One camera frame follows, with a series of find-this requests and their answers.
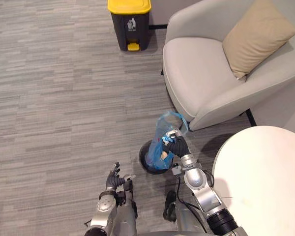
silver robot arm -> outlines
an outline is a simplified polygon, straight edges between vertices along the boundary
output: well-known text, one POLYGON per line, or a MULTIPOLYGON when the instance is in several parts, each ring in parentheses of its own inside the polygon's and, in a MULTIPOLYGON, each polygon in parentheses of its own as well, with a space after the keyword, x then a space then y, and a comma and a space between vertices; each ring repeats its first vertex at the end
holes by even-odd
POLYGON ((194 194, 200 212, 215 235, 247 236, 242 227, 238 227, 226 205, 209 186, 207 176, 198 159, 191 154, 188 145, 179 130, 166 133, 163 138, 164 150, 178 155, 181 165, 175 165, 172 172, 175 176, 184 173, 184 181, 194 194))
POLYGON ((116 162, 106 180, 106 191, 102 192, 96 205, 96 213, 85 236, 109 236, 117 214, 117 207, 125 202, 124 192, 116 192, 118 186, 131 181, 135 175, 119 177, 119 163, 116 162))

plastic bag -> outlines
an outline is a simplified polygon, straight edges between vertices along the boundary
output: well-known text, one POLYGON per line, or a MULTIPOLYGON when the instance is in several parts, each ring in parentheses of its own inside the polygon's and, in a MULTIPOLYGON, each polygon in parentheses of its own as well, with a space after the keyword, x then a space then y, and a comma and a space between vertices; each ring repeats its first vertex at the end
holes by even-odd
POLYGON ((183 115, 181 115, 179 113, 168 111, 158 119, 157 124, 156 124, 155 137, 152 140, 151 145, 149 146, 148 154, 146 157, 146 163, 150 167, 155 168, 156 170, 169 169, 172 164, 172 159, 174 157, 174 154, 169 153, 168 156, 164 160, 161 158, 161 155, 163 152, 162 137, 168 131, 176 129, 171 123, 169 123, 166 120, 166 118, 168 116, 176 116, 176 117, 180 118, 182 120, 183 124, 186 126, 186 132, 188 131, 187 122, 186 122, 185 118, 183 117, 183 115))

black trash can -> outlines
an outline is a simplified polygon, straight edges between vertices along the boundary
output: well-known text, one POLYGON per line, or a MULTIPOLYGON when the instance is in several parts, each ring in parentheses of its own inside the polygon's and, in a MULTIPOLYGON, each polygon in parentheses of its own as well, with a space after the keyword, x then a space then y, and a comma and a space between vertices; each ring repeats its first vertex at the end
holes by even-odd
POLYGON ((150 0, 108 0, 119 47, 139 51, 148 47, 150 0))

wall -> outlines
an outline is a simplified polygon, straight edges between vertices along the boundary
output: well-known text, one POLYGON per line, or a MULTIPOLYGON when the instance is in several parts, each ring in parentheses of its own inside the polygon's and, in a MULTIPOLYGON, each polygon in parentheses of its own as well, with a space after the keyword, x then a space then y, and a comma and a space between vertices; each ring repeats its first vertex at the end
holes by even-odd
POLYGON ((272 125, 295 133, 295 80, 250 109, 257 125, 272 125))
POLYGON ((150 25, 166 25, 169 18, 177 11, 200 0, 151 0, 150 25))

round table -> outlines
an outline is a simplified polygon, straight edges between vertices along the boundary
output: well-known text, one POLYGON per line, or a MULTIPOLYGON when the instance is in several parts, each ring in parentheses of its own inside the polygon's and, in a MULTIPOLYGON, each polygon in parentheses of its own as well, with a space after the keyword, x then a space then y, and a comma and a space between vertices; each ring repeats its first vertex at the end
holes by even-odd
POLYGON ((249 236, 295 236, 295 133, 255 126, 230 137, 214 189, 249 236))

